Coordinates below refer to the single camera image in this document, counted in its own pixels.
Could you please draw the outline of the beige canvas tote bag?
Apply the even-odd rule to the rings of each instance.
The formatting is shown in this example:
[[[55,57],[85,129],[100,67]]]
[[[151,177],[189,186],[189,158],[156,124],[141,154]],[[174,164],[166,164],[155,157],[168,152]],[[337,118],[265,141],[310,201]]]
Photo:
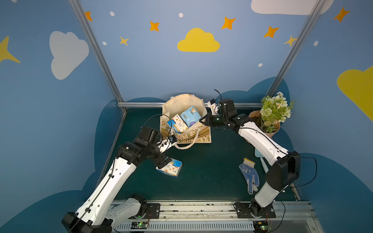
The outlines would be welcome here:
[[[171,97],[162,104],[161,134],[163,138],[175,136],[175,147],[179,150],[187,150],[198,143],[209,144],[212,142],[211,128],[200,122],[206,115],[202,99],[191,94]]]

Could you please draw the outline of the light blue tissue pack purple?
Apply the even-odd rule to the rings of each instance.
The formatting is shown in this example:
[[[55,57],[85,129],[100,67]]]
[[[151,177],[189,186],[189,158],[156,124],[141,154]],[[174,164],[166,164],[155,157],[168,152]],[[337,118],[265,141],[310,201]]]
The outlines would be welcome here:
[[[199,120],[202,118],[194,106],[191,106],[189,109],[181,113],[180,117],[189,128],[195,123],[199,122]]]

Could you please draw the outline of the tissue pack cream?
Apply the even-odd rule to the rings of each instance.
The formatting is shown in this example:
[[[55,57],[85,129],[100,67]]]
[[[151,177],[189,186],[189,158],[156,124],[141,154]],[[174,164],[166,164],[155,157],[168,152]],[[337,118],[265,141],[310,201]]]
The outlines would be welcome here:
[[[188,126],[178,114],[172,117],[167,122],[167,124],[173,129],[175,133],[178,133],[178,134],[182,134],[184,131],[188,129]]]
[[[168,160],[170,160],[170,162],[168,164],[166,164],[161,169],[156,167],[156,170],[158,172],[162,173],[162,174],[168,175],[170,177],[177,178],[180,171],[181,171],[183,163],[181,161],[173,159],[173,158],[167,158],[167,160],[165,160],[165,162],[167,162]]]

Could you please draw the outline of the tissue pack cream top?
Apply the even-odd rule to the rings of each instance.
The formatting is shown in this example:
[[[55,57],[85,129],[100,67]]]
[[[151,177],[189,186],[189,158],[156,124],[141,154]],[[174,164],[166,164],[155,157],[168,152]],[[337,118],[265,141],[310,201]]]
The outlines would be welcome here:
[[[182,134],[184,131],[188,129],[188,126],[178,114],[172,117],[167,122],[167,124],[173,129],[175,133],[178,133],[178,134]]]

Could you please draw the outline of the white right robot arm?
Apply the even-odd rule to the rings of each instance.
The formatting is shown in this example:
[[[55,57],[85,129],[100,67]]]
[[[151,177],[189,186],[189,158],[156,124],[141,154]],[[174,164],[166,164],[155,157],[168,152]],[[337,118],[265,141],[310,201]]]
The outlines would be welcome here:
[[[199,121],[210,127],[226,127],[252,144],[268,161],[271,168],[266,173],[266,181],[251,200],[250,213],[262,217],[271,207],[275,198],[300,176],[300,155],[290,152],[265,135],[246,114],[238,114],[233,100],[210,100],[210,113]]]

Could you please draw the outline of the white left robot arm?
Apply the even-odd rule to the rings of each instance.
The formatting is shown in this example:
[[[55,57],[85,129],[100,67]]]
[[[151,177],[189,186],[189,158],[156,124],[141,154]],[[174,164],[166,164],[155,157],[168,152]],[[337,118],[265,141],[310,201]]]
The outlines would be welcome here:
[[[152,159],[156,167],[161,169],[171,162],[164,152],[176,143],[174,135],[163,140],[158,130],[143,126],[133,141],[119,146],[107,174],[84,204],[77,211],[65,214],[62,224],[67,231],[110,233],[131,217],[144,217],[147,212],[147,200],[139,195],[132,195],[125,203],[115,207],[111,207],[112,202],[141,163]]]

